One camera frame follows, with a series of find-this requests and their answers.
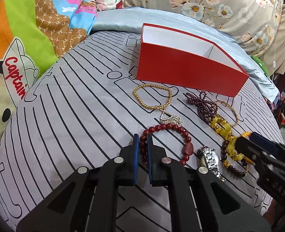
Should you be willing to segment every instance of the red box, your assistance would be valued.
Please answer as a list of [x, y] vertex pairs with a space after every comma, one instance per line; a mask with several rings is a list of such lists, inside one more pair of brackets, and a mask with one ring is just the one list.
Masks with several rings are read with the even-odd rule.
[[143, 24], [138, 80], [235, 97], [248, 78], [216, 43], [176, 29]]

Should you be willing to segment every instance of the watch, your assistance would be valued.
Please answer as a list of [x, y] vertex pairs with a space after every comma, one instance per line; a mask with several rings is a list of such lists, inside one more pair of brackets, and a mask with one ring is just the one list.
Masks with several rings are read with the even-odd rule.
[[225, 181], [225, 178], [220, 175], [219, 172], [219, 156], [216, 154], [214, 148], [207, 146], [199, 148], [197, 155], [200, 158], [201, 165], [208, 168], [212, 173], [215, 174], [221, 181]]

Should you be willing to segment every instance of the colorful blanket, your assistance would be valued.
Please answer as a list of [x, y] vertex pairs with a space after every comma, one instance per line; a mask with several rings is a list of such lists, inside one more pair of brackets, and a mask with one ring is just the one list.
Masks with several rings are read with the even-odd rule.
[[0, 1], [0, 140], [19, 101], [95, 19], [94, 0]]

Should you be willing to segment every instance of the cable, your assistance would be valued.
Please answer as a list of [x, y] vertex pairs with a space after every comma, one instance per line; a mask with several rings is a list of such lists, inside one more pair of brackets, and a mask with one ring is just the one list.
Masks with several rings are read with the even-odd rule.
[[[276, 24], [276, 6], [275, 6], [275, 1], [273, 1], [273, 12], [274, 12], [274, 18], [275, 18], [275, 24]], [[273, 76], [274, 76], [274, 69], [276, 68], [276, 35], [277, 35], [277, 26], [276, 26], [276, 34], [274, 36], [274, 56], [273, 56], [273, 62], [272, 62], [272, 81], [273, 81]]]

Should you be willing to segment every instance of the light blue bedsheet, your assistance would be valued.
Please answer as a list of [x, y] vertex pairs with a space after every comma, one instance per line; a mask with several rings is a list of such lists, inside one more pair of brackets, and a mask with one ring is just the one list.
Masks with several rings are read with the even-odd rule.
[[234, 38], [184, 15], [140, 7], [101, 11], [97, 13], [92, 31], [116, 30], [141, 33], [143, 23], [179, 29], [215, 42], [242, 66], [257, 89], [270, 102], [273, 102], [279, 94], [272, 81]]

